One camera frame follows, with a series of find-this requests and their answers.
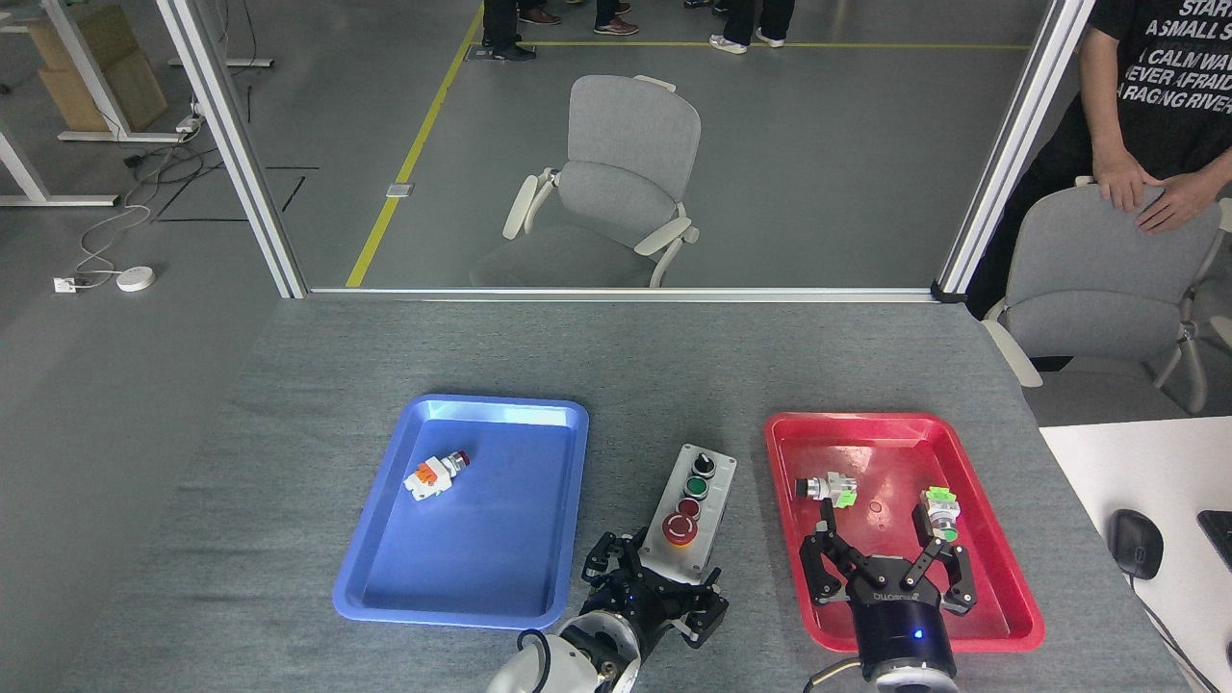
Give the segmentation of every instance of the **emergency stop button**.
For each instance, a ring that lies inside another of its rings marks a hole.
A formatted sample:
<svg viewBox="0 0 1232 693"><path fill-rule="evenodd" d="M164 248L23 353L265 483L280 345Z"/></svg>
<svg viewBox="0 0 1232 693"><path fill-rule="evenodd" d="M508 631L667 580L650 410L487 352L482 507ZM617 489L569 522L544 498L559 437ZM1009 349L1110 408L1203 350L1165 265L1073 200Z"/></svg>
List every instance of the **emergency stop button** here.
<svg viewBox="0 0 1232 693"><path fill-rule="evenodd" d="M684 513L663 518L663 535L676 546L687 546L697 536L697 520Z"/></svg>

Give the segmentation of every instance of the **button control box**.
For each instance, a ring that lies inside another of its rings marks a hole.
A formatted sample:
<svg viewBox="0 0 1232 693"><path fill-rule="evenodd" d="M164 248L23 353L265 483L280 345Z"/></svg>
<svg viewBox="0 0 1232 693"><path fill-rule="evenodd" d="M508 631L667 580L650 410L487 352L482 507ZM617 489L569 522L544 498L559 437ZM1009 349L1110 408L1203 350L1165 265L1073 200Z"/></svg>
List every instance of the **button control box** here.
<svg viewBox="0 0 1232 693"><path fill-rule="evenodd" d="M701 584L734 474L733 457L691 444L680 448L642 543L642 565L669 580Z"/></svg>

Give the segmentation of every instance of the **aluminum frame pillar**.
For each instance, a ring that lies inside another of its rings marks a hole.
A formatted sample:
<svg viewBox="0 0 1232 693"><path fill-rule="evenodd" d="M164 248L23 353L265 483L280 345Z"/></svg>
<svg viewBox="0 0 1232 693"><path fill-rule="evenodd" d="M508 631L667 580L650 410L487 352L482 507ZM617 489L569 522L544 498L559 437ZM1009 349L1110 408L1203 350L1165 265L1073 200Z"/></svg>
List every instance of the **aluminum frame pillar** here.
<svg viewBox="0 0 1232 693"><path fill-rule="evenodd" d="M939 300L963 298L1094 4L1095 0L1053 0L1045 14L984 175L950 256L933 282L933 295Z"/></svg>
<svg viewBox="0 0 1232 693"><path fill-rule="evenodd" d="M214 143L218 144L218 152L244 206L278 295L283 298L303 298L307 293L303 277L240 117L237 106L239 99L227 72L225 59L218 54L217 42L206 30L201 7L195 0L158 0L158 7L197 95L206 123L213 131Z"/></svg>

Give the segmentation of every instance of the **desk leg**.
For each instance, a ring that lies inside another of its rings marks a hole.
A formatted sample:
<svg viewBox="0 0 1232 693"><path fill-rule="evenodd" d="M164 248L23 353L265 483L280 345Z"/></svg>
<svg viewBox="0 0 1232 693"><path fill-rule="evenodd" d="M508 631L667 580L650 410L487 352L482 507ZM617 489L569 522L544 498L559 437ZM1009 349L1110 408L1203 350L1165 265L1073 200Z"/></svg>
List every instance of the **desk leg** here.
<svg viewBox="0 0 1232 693"><path fill-rule="evenodd" d="M0 207L108 207L115 205L118 197L118 195L48 195L43 179L31 165L25 152L5 136L4 121L0 121L0 162L26 194L0 195Z"/></svg>
<svg viewBox="0 0 1232 693"><path fill-rule="evenodd" d="M179 132L134 133L128 129L128 120L120 111L116 95L111 92L107 81L102 79L102 70L99 68L97 60L94 59L94 55L86 48L85 38L81 36L81 27L64 10L64 0L42 0L42 4L47 11L47 17L52 20L52 26L55 27L55 33L59 35L60 41L64 42L64 48L73 58L73 65L81 74L81 79L85 81L85 86L94 99L94 105L102 113L102 120L107 121L107 127L111 128L110 133L67 131L60 133L59 138L62 141L172 143L184 139L184 134Z"/></svg>

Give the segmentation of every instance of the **cardboard box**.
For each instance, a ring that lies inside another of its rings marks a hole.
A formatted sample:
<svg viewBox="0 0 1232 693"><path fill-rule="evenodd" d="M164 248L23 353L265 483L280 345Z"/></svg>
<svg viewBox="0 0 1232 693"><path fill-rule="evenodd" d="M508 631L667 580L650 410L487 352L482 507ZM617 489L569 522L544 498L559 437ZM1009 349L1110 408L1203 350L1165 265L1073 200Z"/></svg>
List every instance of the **cardboard box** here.
<svg viewBox="0 0 1232 693"><path fill-rule="evenodd" d="M116 96L129 129L140 132L166 112L166 99L158 80L154 79L145 53L140 51L129 53L105 69L102 75L111 86L111 92ZM80 132L111 129L75 69L44 68L38 70L38 76L51 91L52 100L55 101L69 129Z"/></svg>
<svg viewBox="0 0 1232 693"><path fill-rule="evenodd" d="M81 28L81 38L99 63L99 69L106 70L123 58L138 51L137 38L133 36L124 11L120 5L73 5L69 7L70 16L76 20ZM43 63L51 70L75 69L73 58L69 55L64 42L60 41L52 20L43 17L37 22L26 25L30 28L30 37L34 39Z"/></svg>
<svg viewBox="0 0 1232 693"><path fill-rule="evenodd" d="M145 53L136 51L102 72L128 127L140 132L166 112L166 97L154 79Z"/></svg>

